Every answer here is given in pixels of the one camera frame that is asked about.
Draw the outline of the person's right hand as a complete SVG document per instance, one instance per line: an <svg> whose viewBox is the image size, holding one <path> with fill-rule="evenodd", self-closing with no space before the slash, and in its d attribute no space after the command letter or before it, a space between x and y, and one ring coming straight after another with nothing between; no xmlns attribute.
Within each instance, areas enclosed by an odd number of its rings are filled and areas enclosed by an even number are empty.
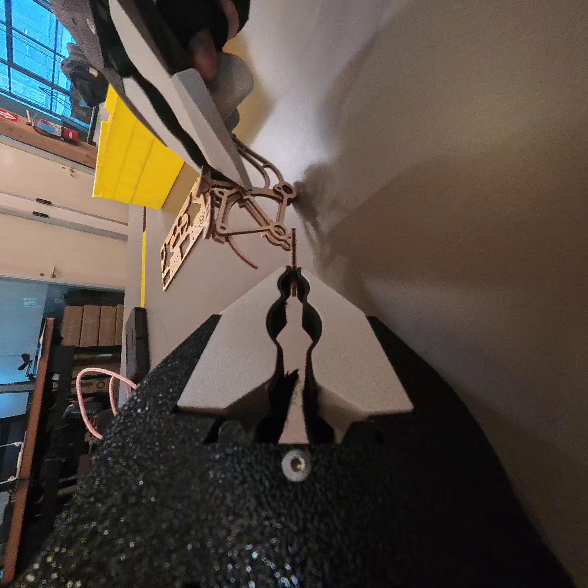
<svg viewBox="0 0 588 588"><path fill-rule="evenodd" d="M188 1L187 54L205 85L217 83L219 55L249 18L250 1Z"/></svg>

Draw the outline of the wooden parts sheet with gears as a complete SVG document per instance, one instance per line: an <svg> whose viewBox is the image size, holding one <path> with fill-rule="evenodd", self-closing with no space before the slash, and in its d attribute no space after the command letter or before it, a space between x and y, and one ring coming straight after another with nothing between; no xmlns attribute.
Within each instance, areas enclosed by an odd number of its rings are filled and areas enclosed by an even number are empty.
<svg viewBox="0 0 588 588"><path fill-rule="evenodd" d="M206 238L212 218L212 201L206 178L199 175L184 200L160 249L163 290L174 280L197 241Z"/></svg>

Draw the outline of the wooden model frame assembly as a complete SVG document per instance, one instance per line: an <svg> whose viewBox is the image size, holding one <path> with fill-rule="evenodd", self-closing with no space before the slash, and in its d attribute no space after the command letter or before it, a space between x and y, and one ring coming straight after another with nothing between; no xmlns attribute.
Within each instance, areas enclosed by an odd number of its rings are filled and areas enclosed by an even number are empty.
<svg viewBox="0 0 588 588"><path fill-rule="evenodd" d="M232 139L239 155L261 176L263 185L244 189L232 180L203 166L201 174L206 178L212 201L212 218L207 238L227 243L233 252L251 268L258 269L235 243L236 236L259 234L273 246L290 252L291 229L285 224L286 210L298 197L298 189L284 180L281 171L267 158L246 146L235 134ZM237 226L229 223L234 206L244 209L253 224Z"/></svg>

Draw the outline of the brown wooden frame post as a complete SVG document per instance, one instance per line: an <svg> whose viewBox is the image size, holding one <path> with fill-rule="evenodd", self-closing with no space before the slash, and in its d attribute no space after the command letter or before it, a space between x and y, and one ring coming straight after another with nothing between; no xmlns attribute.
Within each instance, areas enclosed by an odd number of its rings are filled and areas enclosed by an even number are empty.
<svg viewBox="0 0 588 588"><path fill-rule="evenodd" d="M49 359L54 336L55 319L48 318L42 330L40 344L40 357L38 359L38 370L33 388L31 409L29 411L28 425L22 446L20 467L14 489L13 512L9 528L8 541L4 557L4 573L1 579L1 586L10 584L16 573L19 546L21 542L22 529L24 525L28 491L31 484L32 464L40 426L40 415L42 410L43 395L47 384L47 373Z"/></svg>

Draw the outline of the large glass window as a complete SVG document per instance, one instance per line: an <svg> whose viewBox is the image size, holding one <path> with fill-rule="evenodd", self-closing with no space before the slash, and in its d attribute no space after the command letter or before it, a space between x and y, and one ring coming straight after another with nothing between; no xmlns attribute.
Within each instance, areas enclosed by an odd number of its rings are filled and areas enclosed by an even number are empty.
<svg viewBox="0 0 588 588"><path fill-rule="evenodd" d="M1 1L1 107L88 130L92 109L61 69L70 43L49 1Z"/></svg>

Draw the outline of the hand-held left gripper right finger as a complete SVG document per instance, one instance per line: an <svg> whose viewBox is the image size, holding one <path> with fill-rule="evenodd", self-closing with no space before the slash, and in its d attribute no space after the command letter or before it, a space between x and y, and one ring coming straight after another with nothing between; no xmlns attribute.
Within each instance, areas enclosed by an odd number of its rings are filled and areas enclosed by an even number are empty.
<svg viewBox="0 0 588 588"><path fill-rule="evenodd" d="M302 406L310 442L342 442L350 427L374 417L404 415L414 406L358 307L299 269L306 352Z"/></svg>

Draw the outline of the yellow plastic bin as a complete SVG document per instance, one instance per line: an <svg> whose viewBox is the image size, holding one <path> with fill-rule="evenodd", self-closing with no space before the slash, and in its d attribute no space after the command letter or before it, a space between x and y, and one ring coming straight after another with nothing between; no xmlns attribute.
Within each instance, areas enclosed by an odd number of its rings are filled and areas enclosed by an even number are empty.
<svg viewBox="0 0 588 588"><path fill-rule="evenodd" d="M184 161L137 119L112 86L105 109L92 197L161 209Z"/></svg>

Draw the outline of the wooden beam with red stickers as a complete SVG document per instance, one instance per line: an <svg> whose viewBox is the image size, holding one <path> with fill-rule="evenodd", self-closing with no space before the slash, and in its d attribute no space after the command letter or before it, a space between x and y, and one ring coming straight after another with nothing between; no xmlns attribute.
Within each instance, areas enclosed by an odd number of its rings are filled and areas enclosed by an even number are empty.
<svg viewBox="0 0 588 588"><path fill-rule="evenodd" d="M57 134L52 134L44 128L40 128L37 121L13 113L3 107L1 108L1 137L40 149L92 170L96 168L97 148L78 141L76 132L62 129Z"/></svg>

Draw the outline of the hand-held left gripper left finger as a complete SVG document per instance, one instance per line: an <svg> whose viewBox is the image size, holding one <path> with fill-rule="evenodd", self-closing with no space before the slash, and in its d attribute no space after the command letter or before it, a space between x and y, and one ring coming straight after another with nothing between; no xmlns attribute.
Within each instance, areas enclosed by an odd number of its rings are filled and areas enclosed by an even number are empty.
<svg viewBox="0 0 588 588"><path fill-rule="evenodd" d="M182 413L235 421L257 442L278 442L296 386L278 335L295 271L287 266L246 292L218 317L185 385Z"/></svg>

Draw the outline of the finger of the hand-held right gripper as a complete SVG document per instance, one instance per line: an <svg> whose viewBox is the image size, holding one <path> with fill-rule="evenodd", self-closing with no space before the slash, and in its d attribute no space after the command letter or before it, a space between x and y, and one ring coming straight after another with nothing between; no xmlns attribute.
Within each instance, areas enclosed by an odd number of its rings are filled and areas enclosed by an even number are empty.
<svg viewBox="0 0 588 588"><path fill-rule="evenodd" d="M254 79L246 63L221 52L217 83L207 86L195 69L180 65L170 53L162 54L155 48L153 34L136 7L129 2L111 2L110 16L122 42L122 55L132 64L122 78L143 77L154 85L200 148L207 166L220 177L250 189L244 159L229 130L238 120L238 105L253 87Z"/></svg>
<svg viewBox="0 0 588 588"><path fill-rule="evenodd" d="M154 85L143 77L123 77L122 83L131 105L162 143L195 170L207 166L200 148Z"/></svg>

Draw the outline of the black power brick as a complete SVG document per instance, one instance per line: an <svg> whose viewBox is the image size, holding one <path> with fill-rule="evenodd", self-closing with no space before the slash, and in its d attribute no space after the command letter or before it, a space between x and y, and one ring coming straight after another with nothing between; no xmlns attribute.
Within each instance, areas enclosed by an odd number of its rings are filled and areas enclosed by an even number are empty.
<svg viewBox="0 0 588 588"><path fill-rule="evenodd" d="M134 307L125 324L125 374L140 384L151 369L148 318L144 307Z"/></svg>

